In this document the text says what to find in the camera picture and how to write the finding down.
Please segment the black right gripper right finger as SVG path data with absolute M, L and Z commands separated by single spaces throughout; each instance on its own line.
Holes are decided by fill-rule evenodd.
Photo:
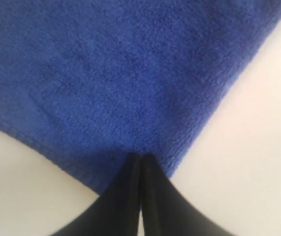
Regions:
M 152 154 L 142 157 L 142 217 L 146 236 L 227 236 L 174 187 Z

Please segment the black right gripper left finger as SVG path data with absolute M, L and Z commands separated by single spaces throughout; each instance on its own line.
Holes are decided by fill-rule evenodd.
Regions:
M 141 156 L 131 153 L 106 190 L 55 236 L 136 236 Z

